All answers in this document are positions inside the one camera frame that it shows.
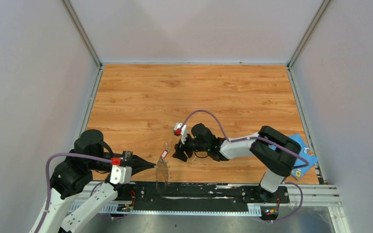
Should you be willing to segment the silver key with red tag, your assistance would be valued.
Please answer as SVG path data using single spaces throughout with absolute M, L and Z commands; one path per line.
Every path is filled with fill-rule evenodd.
M 169 148 L 168 143 L 166 143 L 165 144 L 165 149 L 162 151 L 161 155 L 159 156 L 159 161 L 164 162 L 169 153 L 170 153 L 170 148 Z

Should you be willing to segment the metal key organizer plate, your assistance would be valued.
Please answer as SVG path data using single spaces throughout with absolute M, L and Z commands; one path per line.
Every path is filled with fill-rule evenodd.
M 157 192 L 164 193 L 170 183 L 170 167 L 165 159 L 158 160 L 155 177 Z

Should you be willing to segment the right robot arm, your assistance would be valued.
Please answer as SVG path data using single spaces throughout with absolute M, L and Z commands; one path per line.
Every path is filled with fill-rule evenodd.
M 255 198 L 266 203 L 278 202 L 278 187 L 296 167 L 302 149 L 298 142 L 270 126 L 263 126 L 252 135 L 229 139 L 216 137 L 202 123 L 193 126 L 190 133 L 185 125 L 177 123 L 173 131 L 180 137 L 173 157 L 184 162 L 197 152 L 205 152 L 217 162 L 256 157 L 267 171 L 255 190 Z

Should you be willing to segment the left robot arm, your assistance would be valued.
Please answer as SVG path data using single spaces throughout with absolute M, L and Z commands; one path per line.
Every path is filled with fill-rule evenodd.
M 125 200 L 133 175 L 156 164 L 125 151 L 113 153 L 103 133 L 86 130 L 69 153 L 51 156 L 45 166 L 47 197 L 32 233 L 78 233 L 108 203 Z M 74 212 L 68 213 L 84 188 L 93 180 L 93 171 L 108 174 L 99 188 Z

